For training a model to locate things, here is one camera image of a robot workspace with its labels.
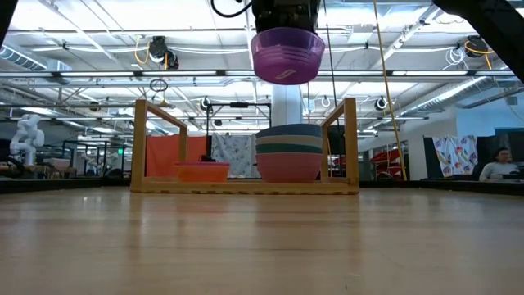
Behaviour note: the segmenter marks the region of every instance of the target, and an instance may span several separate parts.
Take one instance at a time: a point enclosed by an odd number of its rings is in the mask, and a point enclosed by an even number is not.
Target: white column
[[[302,92],[300,85],[273,86],[271,121],[273,126],[302,123]]]

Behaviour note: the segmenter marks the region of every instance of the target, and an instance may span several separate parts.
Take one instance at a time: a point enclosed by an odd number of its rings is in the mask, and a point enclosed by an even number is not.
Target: person
[[[501,147],[495,153],[495,161],[487,164],[482,169],[480,181],[502,179],[503,175],[519,173],[517,165],[511,162],[511,152],[506,147]]]

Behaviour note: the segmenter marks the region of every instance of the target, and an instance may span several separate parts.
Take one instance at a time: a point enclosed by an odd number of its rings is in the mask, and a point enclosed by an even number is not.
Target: patterned cloth
[[[255,136],[231,136],[213,134],[211,156],[229,163],[230,178],[259,178],[253,166],[255,160]]]
[[[471,175],[478,163],[477,138],[469,135],[462,138],[446,136],[433,138],[436,156],[444,177]]]

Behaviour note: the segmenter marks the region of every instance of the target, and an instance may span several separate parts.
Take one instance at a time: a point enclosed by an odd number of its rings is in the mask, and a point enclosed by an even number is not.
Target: orange container
[[[229,163],[193,162],[178,163],[178,181],[181,182],[226,182]]]

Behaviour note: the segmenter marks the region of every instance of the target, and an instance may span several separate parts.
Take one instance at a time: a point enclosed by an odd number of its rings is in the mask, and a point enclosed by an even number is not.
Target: wooden floor
[[[523,275],[510,197],[0,196],[2,295],[522,295]]]

